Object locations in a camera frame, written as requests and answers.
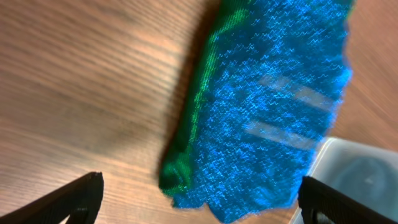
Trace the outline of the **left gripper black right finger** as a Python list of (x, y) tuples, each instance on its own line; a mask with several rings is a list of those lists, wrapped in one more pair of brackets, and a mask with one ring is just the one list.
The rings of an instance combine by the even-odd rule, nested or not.
[(335, 224), (397, 224), (310, 176), (302, 179), (298, 206), (304, 224), (319, 224), (319, 214)]

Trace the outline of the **blue green sequin cloth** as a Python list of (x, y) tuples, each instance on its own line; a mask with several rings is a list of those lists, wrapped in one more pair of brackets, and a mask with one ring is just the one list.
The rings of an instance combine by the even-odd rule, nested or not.
[(159, 172), (175, 208), (231, 223), (293, 205), (351, 78), (352, 5), (221, 2)]

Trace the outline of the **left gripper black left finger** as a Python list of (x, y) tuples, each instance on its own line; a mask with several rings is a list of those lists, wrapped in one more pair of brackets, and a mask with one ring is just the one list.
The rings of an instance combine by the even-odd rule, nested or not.
[(103, 174), (90, 172), (2, 216), (1, 224), (94, 224), (103, 194)]

